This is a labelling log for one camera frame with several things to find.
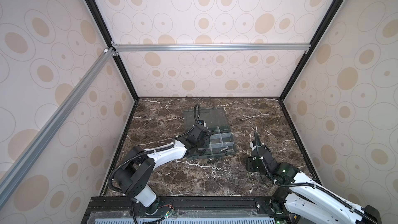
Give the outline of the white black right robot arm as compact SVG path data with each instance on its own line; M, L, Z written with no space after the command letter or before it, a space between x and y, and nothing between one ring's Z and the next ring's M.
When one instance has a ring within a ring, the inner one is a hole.
M275 214L289 212L316 224L380 224L379 211L346 200L287 162L277 162L258 133L250 143L252 149L247 170L270 180L277 190L269 202Z

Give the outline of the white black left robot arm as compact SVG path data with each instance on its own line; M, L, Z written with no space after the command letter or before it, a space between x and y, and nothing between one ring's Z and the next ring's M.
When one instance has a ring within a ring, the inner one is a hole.
M110 173L108 187L144 207L152 207L158 200L148 185L154 169L194 154L204 148L209 139L208 127L198 121L187 133L176 136L168 145L152 149L133 147L122 163Z

